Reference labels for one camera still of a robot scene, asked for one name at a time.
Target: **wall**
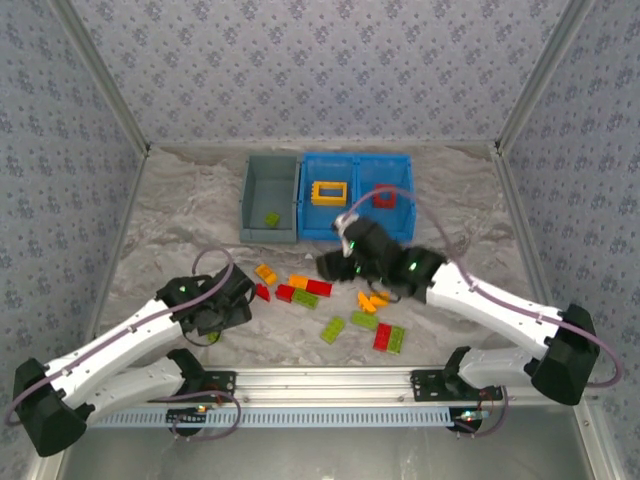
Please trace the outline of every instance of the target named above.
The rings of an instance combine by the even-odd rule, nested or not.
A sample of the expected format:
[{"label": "wall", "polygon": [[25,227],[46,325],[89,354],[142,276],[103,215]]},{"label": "wall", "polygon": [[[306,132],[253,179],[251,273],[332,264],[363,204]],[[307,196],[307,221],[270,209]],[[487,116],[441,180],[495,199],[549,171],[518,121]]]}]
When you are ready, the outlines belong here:
[{"label": "wall", "polygon": [[[13,371],[77,348],[138,161],[45,0],[0,2],[0,409]],[[0,479],[25,474],[1,428]]]},{"label": "wall", "polygon": [[154,142],[495,139],[566,0],[73,0]]},{"label": "wall", "polygon": [[605,407],[629,478],[640,478],[639,127],[640,4],[599,0],[509,158],[555,299],[585,305],[622,355]]}]

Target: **yellow lego brick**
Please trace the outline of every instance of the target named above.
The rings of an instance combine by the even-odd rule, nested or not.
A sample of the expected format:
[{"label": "yellow lego brick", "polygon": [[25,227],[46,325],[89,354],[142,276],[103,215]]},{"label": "yellow lego brick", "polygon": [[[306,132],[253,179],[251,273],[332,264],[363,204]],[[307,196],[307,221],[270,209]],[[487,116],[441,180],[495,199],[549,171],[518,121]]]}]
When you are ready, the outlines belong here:
[{"label": "yellow lego brick", "polygon": [[[340,190],[340,195],[322,195],[322,190]],[[347,204],[347,183],[313,182],[311,203],[319,207],[344,207]]]},{"label": "yellow lego brick", "polygon": [[265,265],[264,263],[262,265],[259,265],[258,268],[256,268],[255,272],[256,275],[258,275],[267,285],[273,285],[278,281],[278,277],[275,273],[273,273],[273,270],[271,270],[269,266]]},{"label": "yellow lego brick", "polygon": [[369,301],[374,307],[379,308],[379,307],[386,307],[387,305],[389,305],[390,298],[391,298],[391,295],[389,295],[387,292],[378,292],[378,293],[372,293],[371,296],[369,297]]},{"label": "yellow lego brick", "polygon": [[289,275],[289,285],[304,290],[307,288],[308,277],[304,275]]},{"label": "yellow lego brick", "polygon": [[358,293],[358,306],[364,313],[376,313],[377,310],[363,292]]}]

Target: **purple cable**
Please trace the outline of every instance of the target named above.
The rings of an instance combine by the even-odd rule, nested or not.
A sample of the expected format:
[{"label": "purple cable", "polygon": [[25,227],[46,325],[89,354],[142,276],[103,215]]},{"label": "purple cable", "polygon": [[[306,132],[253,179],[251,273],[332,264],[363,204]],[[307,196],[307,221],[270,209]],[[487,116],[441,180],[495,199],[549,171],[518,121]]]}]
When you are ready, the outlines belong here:
[{"label": "purple cable", "polygon": [[[211,395],[211,396],[217,395],[219,397],[224,397],[227,400],[231,400],[233,404],[236,406],[236,411],[238,412],[236,415],[236,420],[233,422],[233,425],[231,425],[229,428],[227,428],[226,430],[223,430],[220,433],[216,433],[214,435],[203,435],[200,437],[186,437],[187,442],[208,442],[211,440],[220,440],[221,438],[228,437],[229,435],[231,435],[240,426],[240,420],[242,418],[242,407],[240,406],[240,402],[238,402],[238,400],[236,400],[236,398],[233,395],[229,395],[228,393],[222,392],[220,390],[207,390],[206,392],[185,393],[183,395],[175,395],[173,397],[162,397],[162,398],[158,398],[157,401],[175,402],[176,400],[189,400],[190,398],[199,398],[199,397],[202,397],[203,395]],[[178,426],[178,423],[180,423],[180,420],[183,416],[184,415],[178,415],[178,417],[173,421],[171,431],[176,437],[179,436],[177,432],[177,426]]]},{"label": "purple cable", "polygon": [[[211,251],[218,251],[218,252],[222,252],[226,257],[227,257],[227,269],[225,270],[224,275],[222,276],[222,278],[220,279],[220,281],[209,291],[203,293],[202,295],[200,295],[199,297],[194,298],[193,300],[189,300],[186,303],[180,304],[180,305],[176,305],[175,307],[171,307],[168,308],[166,310],[162,310],[160,312],[156,312],[154,314],[151,314],[145,318],[142,318],[140,320],[138,320],[136,323],[131,325],[131,329],[132,330],[137,330],[140,327],[142,327],[143,325],[157,319],[160,318],[164,315],[167,315],[168,313],[175,313],[175,312],[179,312],[181,310],[184,310],[185,308],[190,308],[194,305],[197,305],[198,303],[206,300],[207,298],[209,298],[211,295],[213,295],[214,293],[216,293],[218,290],[220,290],[222,288],[222,286],[224,285],[224,283],[229,280],[229,278],[231,277],[231,272],[233,271],[233,258],[231,257],[231,254],[225,250],[224,248],[221,247],[209,247],[204,249],[202,252],[200,252],[200,254],[198,254],[198,256],[196,257],[193,266],[191,267],[191,271],[195,273],[195,269],[196,266],[198,265],[198,262],[200,261],[200,259],[202,258],[202,256],[205,253],[211,252]],[[107,348],[109,345],[112,345],[113,343],[117,342],[119,339],[121,339],[122,337],[124,337],[125,335],[130,333],[130,329],[125,328],[121,331],[119,331],[118,333],[116,333],[113,337],[105,340],[103,343],[101,343],[100,345],[96,345],[95,347],[93,347],[91,350],[89,350],[88,352],[86,352],[85,354],[79,356],[78,358],[76,358],[73,362],[71,362],[69,365],[67,365],[64,370],[66,371],[71,371],[72,369],[74,369],[75,367],[77,367],[78,365],[80,365],[82,362],[84,362],[86,359],[92,357],[93,355],[95,355],[96,353],[100,352],[101,350]],[[56,372],[48,377],[43,378],[42,380],[37,381],[36,383],[34,383],[33,385],[31,385],[29,388],[27,388],[24,392],[22,392],[21,394],[19,394],[9,405],[9,407],[7,408],[7,411],[4,414],[4,424],[8,427],[15,427],[17,425],[20,425],[20,421],[14,421],[11,420],[11,415],[13,414],[13,412],[16,410],[16,408],[18,408],[18,405],[20,405],[20,403],[22,403],[22,401],[27,398],[29,395],[31,395],[33,392],[39,390],[40,388],[44,387],[45,385],[50,384],[51,382],[53,382],[54,380],[60,378],[62,376],[62,370],[60,370],[59,372]]]},{"label": "purple cable", "polygon": [[612,385],[615,385],[616,383],[618,383],[620,381],[620,379],[622,378],[622,372],[624,371],[624,367],[622,365],[622,362],[620,361],[620,359],[618,358],[616,353],[613,351],[613,349],[609,345],[607,345],[605,342],[600,340],[598,337],[596,337],[595,335],[592,335],[591,333],[586,332],[586,331],[582,330],[581,328],[578,328],[578,327],[576,327],[574,325],[571,325],[569,323],[562,322],[560,320],[556,320],[555,318],[551,318],[551,317],[548,317],[546,315],[539,315],[538,313],[531,312],[531,311],[529,311],[529,310],[527,310],[525,308],[518,307],[517,305],[513,305],[513,304],[511,304],[509,302],[505,302],[504,300],[500,300],[499,298],[494,297],[490,293],[485,292],[482,288],[480,288],[478,286],[474,286],[473,280],[471,278],[471,274],[469,273],[469,271],[465,268],[464,264],[462,263],[462,260],[458,256],[458,253],[456,252],[455,247],[451,243],[451,240],[449,239],[449,236],[444,231],[444,228],[442,228],[442,225],[440,224],[440,222],[438,220],[438,217],[436,216],[436,214],[433,211],[431,211],[431,209],[429,207],[427,207],[413,193],[411,193],[411,192],[409,192],[407,190],[404,190],[402,188],[397,188],[397,187],[380,187],[380,188],[377,188],[375,190],[372,190],[372,191],[366,193],[365,195],[362,196],[362,198],[360,198],[356,203],[354,203],[353,206],[347,211],[347,217],[349,215],[351,215],[352,213],[354,213],[355,210],[360,205],[362,205],[367,199],[373,197],[376,193],[384,193],[384,192],[396,192],[397,194],[402,195],[403,197],[410,198],[410,199],[414,200],[418,205],[420,205],[420,207],[426,213],[427,218],[429,218],[429,220],[431,220],[431,223],[433,223],[433,225],[436,227],[436,229],[440,233],[440,236],[444,240],[444,243],[445,243],[445,246],[446,246],[447,255],[449,256],[449,258],[451,258],[453,263],[458,267],[458,270],[460,271],[460,275],[462,275],[462,278],[464,278],[464,281],[467,283],[467,285],[470,288],[474,288],[474,291],[478,292],[478,294],[480,296],[484,297],[485,299],[489,300],[490,302],[492,302],[492,303],[494,303],[494,304],[496,304],[496,305],[498,305],[498,306],[500,306],[502,308],[506,308],[507,310],[511,310],[512,312],[518,313],[520,315],[524,315],[524,316],[529,317],[529,318],[533,318],[534,320],[541,320],[543,322],[551,323],[553,325],[556,325],[557,327],[564,328],[565,330],[569,330],[570,332],[573,332],[573,333],[575,333],[577,335],[580,335],[581,337],[586,338],[590,342],[595,343],[600,348],[602,348],[605,352],[607,352],[607,354],[609,355],[609,357],[611,357],[611,359],[613,360],[613,363],[615,364],[615,367],[616,367],[615,374],[613,375],[613,377],[611,377],[609,380],[607,380],[605,382],[588,383],[587,384],[588,387],[590,387],[590,388],[607,388],[607,387],[610,387]]},{"label": "purple cable", "polygon": [[498,421],[493,427],[485,430],[484,432],[477,433],[475,430],[473,430],[473,428],[471,428],[469,425],[466,425],[464,422],[454,420],[453,423],[455,423],[457,426],[469,431],[469,433],[460,433],[468,437],[482,438],[487,437],[492,433],[496,433],[498,430],[500,430],[500,428],[504,425],[504,422],[507,420],[507,412],[509,410],[509,394],[507,392],[507,387],[502,387],[502,395],[504,396],[504,405],[502,406],[502,412],[500,412],[500,418],[498,418]]}]

